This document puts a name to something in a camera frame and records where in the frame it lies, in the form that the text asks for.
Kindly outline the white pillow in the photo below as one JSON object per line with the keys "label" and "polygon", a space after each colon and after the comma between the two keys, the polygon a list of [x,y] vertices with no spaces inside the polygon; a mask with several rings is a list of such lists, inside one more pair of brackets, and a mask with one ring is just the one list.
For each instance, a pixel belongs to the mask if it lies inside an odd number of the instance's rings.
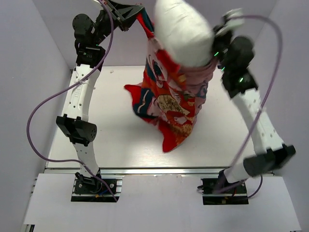
{"label": "white pillow", "polygon": [[157,0],[154,34],[174,62],[203,67],[211,59],[213,31],[206,18],[184,0]]}

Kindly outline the red pink patterned pillowcase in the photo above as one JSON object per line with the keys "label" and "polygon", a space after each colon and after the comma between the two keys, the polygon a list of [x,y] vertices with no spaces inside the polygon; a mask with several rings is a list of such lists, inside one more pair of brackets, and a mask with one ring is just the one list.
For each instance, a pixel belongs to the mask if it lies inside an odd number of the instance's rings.
{"label": "red pink patterned pillowcase", "polygon": [[143,80],[126,85],[132,108],[138,117],[154,125],[163,134],[162,150],[178,147],[192,132],[197,115],[206,101],[209,81],[217,59],[203,67],[185,67],[171,58],[155,36],[154,16],[138,15],[138,22],[148,39]]}

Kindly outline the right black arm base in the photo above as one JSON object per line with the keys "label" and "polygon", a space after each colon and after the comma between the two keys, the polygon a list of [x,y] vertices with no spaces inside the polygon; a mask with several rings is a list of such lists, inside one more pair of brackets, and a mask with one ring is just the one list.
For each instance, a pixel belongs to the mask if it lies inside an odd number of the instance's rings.
{"label": "right black arm base", "polygon": [[203,178],[197,191],[202,194],[203,205],[247,205],[249,204],[244,183],[223,193],[214,193],[215,178]]}

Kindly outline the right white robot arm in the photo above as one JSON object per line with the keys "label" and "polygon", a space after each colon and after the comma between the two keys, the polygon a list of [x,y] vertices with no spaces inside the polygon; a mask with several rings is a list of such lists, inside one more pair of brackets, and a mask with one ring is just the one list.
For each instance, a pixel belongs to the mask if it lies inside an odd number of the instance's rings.
{"label": "right white robot arm", "polygon": [[219,172],[215,190],[228,193],[237,184],[284,167],[296,154],[277,134],[264,108],[258,84],[248,66],[254,57],[253,43],[245,36],[233,38],[233,30],[214,27],[214,56],[223,73],[222,84],[247,126],[245,138],[229,168]]}

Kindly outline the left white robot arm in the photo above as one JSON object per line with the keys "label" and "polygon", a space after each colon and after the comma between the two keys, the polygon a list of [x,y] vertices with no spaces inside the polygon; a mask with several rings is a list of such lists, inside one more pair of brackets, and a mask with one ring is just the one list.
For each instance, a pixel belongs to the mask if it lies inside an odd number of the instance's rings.
{"label": "left white robot arm", "polygon": [[125,5],[105,0],[106,9],[99,12],[95,21],[86,15],[78,14],[72,22],[77,53],[76,66],[72,71],[73,88],[70,100],[56,124],[73,144],[81,161],[77,179],[92,193],[101,190],[99,166],[95,159],[93,141],[97,134],[95,124],[89,122],[89,105],[95,83],[109,49],[100,46],[116,28],[127,31],[137,15],[144,10],[140,3]]}

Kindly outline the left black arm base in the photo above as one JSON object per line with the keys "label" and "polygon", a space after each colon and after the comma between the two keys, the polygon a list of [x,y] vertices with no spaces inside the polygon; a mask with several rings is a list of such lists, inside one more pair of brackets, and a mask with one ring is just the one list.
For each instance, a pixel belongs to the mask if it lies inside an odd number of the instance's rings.
{"label": "left black arm base", "polygon": [[[109,177],[103,180],[107,183],[115,198],[118,200],[122,188],[122,179]],[[83,183],[81,180],[75,178],[71,202],[115,203],[116,200],[103,183],[99,182],[97,186],[93,186]]]}

